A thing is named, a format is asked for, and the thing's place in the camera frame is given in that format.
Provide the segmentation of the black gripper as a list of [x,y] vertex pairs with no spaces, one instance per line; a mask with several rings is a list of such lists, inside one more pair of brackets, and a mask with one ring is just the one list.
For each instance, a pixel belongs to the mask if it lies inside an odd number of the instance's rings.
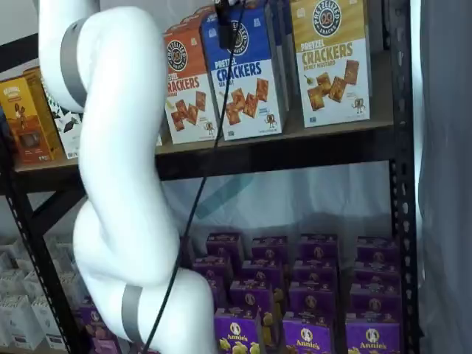
[[215,0],[215,7],[218,9],[218,34],[219,47],[228,49],[232,41],[232,25],[229,16],[229,0]]

